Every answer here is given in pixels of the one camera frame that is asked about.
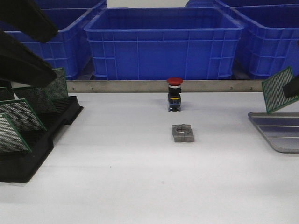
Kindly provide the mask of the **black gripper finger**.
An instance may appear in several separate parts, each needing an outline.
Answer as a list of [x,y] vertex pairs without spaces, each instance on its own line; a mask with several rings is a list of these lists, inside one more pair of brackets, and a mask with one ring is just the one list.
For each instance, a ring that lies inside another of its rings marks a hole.
[[58,33],[57,26],[33,0],[2,0],[0,20],[42,43]]
[[3,30],[0,31],[0,79],[44,88],[57,78],[52,66]]
[[286,98],[299,95],[299,76],[294,77],[289,83],[283,86],[283,94]]

